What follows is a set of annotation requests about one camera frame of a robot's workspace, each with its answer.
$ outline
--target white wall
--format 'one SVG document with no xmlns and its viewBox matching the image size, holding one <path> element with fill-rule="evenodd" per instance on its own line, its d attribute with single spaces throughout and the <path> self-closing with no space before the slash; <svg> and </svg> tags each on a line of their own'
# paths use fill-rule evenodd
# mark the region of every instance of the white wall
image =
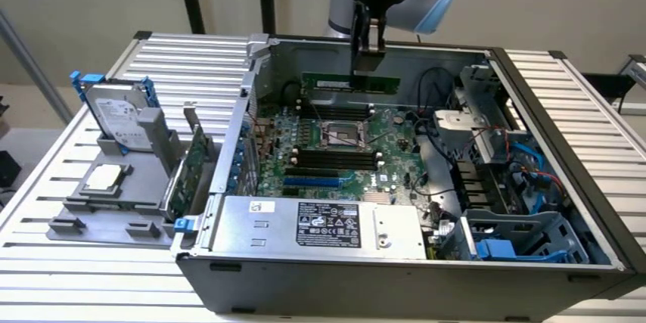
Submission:
<svg viewBox="0 0 646 323">
<path fill-rule="evenodd" d="M 207 31 L 261 31 L 260 0 L 201 0 Z M 75 68 L 106 71 L 137 30 L 190 31 L 182 0 L 0 0 L 58 85 Z M 278 31 L 321 35 L 329 0 L 277 0 Z M 646 53 L 644 0 L 456 0 L 432 42 L 561 49 L 580 69 L 613 72 Z M 414 40 L 397 30 L 390 39 Z M 31 80 L 0 45 L 0 82 Z"/>
</svg>

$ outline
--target green circuit board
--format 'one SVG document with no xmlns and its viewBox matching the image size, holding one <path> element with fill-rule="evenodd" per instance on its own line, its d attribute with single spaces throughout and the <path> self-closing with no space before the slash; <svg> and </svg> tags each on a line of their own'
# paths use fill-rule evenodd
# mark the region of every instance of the green circuit board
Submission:
<svg viewBox="0 0 646 323">
<path fill-rule="evenodd" d="M 384 166 L 380 170 L 341 170 L 340 178 L 344 179 L 341 188 L 300 188 L 298 196 L 304 198 L 336 199 L 336 200 L 365 200 L 368 192 L 392 191 L 392 195 L 400 202 L 410 202 L 410 189 L 404 187 L 405 175 L 410 174 L 414 181 L 417 176 L 425 172 L 421 155 L 413 153 L 413 140 L 416 132 L 413 122 L 405 119 L 405 111 L 397 108 L 377 108 L 376 115 L 366 122 L 348 122 L 325 120 L 325 123 L 338 123 L 340 125 L 364 124 L 365 143 L 361 148 L 354 145 L 322 145 L 321 142 L 321 120 L 301 119 L 290 109 L 281 109 L 276 105 L 264 105 L 260 109 L 260 122 L 269 123 L 273 127 L 264 128 L 264 148 L 261 151 L 261 177 L 258 196 L 281 197 L 284 196 L 284 180 L 286 169 L 290 165 L 290 154 L 293 147 L 300 145 L 306 150 L 328 151 L 380 151 L 384 154 Z M 396 117 L 405 122 L 401 125 L 394 123 Z M 310 129 L 309 138 L 304 138 L 301 131 Z M 385 135 L 374 142 L 368 144 L 378 136 Z M 280 147 L 268 152 L 269 143 Z M 398 144 L 402 141 L 409 143 L 406 148 Z"/>
</svg>

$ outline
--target power supply label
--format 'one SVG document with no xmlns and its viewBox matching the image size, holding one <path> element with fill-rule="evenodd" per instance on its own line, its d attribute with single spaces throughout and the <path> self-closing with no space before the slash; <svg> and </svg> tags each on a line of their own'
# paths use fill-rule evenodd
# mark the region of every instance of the power supply label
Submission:
<svg viewBox="0 0 646 323">
<path fill-rule="evenodd" d="M 297 243 L 313 247 L 362 247 L 357 204 L 300 202 Z"/>
</svg>

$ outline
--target white label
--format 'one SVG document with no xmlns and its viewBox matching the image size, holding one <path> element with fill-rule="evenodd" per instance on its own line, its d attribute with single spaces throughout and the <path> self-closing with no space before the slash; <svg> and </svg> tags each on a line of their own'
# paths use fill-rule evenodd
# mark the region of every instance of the white label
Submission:
<svg viewBox="0 0 646 323">
<path fill-rule="evenodd" d="M 250 202 L 252 213 L 274 213 L 276 202 L 273 200 L 253 200 Z"/>
<path fill-rule="evenodd" d="M 349 89 L 350 82 L 344 81 L 317 81 L 317 87 L 326 87 L 329 89 Z"/>
<path fill-rule="evenodd" d="M 138 125 L 135 106 L 129 101 L 110 98 L 98 98 L 95 102 L 114 140 L 129 149 L 151 150 L 151 141 Z"/>
</svg>

